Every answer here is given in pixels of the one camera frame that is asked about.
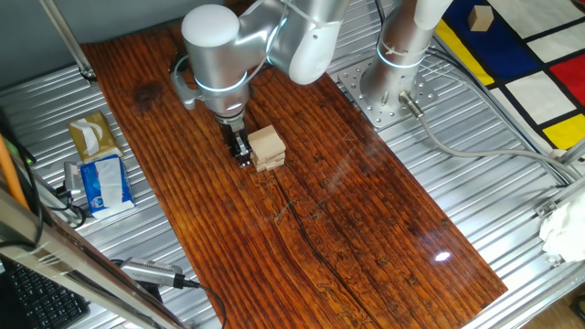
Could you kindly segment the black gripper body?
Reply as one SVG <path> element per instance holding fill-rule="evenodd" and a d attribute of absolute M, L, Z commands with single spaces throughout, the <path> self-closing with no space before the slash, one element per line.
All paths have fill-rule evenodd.
<path fill-rule="evenodd" d="M 247 141 L 246 124 L 243 119 L 236 119 L 231 122 L 221 122 L 219 124 L 225 143 L 235 143 L 238 138 L 242 142 Z"/>

